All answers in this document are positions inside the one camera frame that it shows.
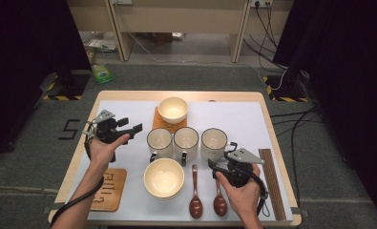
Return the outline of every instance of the human hand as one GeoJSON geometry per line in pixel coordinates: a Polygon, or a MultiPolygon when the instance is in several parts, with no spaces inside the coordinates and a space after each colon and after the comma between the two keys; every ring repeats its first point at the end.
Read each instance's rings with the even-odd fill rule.
{"type": "Polygon", "coordinates": [[[129,134],[122,135],[111,144],[104,143],[98,138],[93,137],[90,141],[90,165],[98,166],[98,168],[102,168],[103,171],[107,170],[116,148],[123,145],[129,137],[129,134]]]}
{"type": "MultiPolygon", "coordinates": [[[[253,167],[253,173],[259,176],[261,171],[257,164],[252,163],[251,166],[253,167]]],[[[250,178],[244,186],[236,188],[229,183],[228,179],[221,172],[216,172],[216,176],[220,181],[221,186],[223,186],[224,190],[226,191],[230,206],[232,207],[233,211],[239,215],[241,221],[244,223],[244,226],[246,228],[247,226],[249,228],[255,228],[253,226],[260,226],[261,228],[260,221],[257,217],[260,186],[256,183],[256,181],[250,178]]]]}

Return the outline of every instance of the mug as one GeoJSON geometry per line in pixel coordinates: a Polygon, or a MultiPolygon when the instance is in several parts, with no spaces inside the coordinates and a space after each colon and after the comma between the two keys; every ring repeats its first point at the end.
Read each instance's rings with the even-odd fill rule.
{"type": "Polygon", "coordinates": [[[207,129],[202,133],[200,154],[207,161],[220,160],[225,153],[236,151],[238,144],[236,142],[228,142],[227,135],[224,131],[217,128],[207,129]],[[233,150],[225,151],[227,146],[234,146],[233,150]]]}
{"type": "Polygon", "coordinates": [[[198,154],[199,135],[191,127],[182,127],[174,133],[174,145],[177,159],[185,166],[187,161],[195,158],[198,154]]]}
{"type": "Polygon", "coordinates": [[[150,162],[153,162],[157,157],[171,158],[174,155],[173,135],[164,128],[157,128],[152,130],[147,135],[147,145],[150,149],[150,162]]]}

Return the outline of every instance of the power outlet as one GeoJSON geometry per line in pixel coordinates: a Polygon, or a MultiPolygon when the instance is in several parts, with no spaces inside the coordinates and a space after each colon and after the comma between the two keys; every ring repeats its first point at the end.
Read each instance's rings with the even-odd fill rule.
{"type": "Polygon", "coordinates": [[[253,0],[253,2],[251,3],[252,8],[256,7],[256,2],[260,3],[259,9],[266,9],[272,6],[272,0],[253,0]]]}

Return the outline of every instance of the wooden coaster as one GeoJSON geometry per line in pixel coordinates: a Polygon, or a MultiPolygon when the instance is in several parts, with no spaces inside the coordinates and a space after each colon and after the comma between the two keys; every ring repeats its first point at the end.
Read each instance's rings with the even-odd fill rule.
{"type": "Polygon", "coordinates": [[[108,169],[104,174],[104,184],[95,193],[92,211],[115,212],[122,197],[126,180],[125,169],[108,169]]]}
{"type": "Polygon", "coordinates": [[[158,112],[158,108],[155,109],[155,117],[153,119],[153,130],[156,128],[164,128],[169,130],[172,134],[176,132],[181,127],[187,126],[187,117],[185,117],[184,120],[182,120],[180,123],[177,124],[170,124],[165,122],[162,118],[160,113],[158,112]]]}

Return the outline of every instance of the black curtain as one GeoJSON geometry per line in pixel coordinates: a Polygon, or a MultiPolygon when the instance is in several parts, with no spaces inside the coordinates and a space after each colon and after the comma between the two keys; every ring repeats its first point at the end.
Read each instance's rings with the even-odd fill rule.
{"type": "Polygon", "coordinates": [[[26,122],[46,76],[90,69],[65,0],[0,1],[0,147],[26,122]]]}
{"type": "Polygon", "coordinates": [[[274,60],[283,58],[309,72],[329,129],[377,207],[377,1],[295,0],[274,60]],[[316,16],[325,23],[310,23],[316,16]],[[306,31],[319,36],[304,39],[306,31]]]}

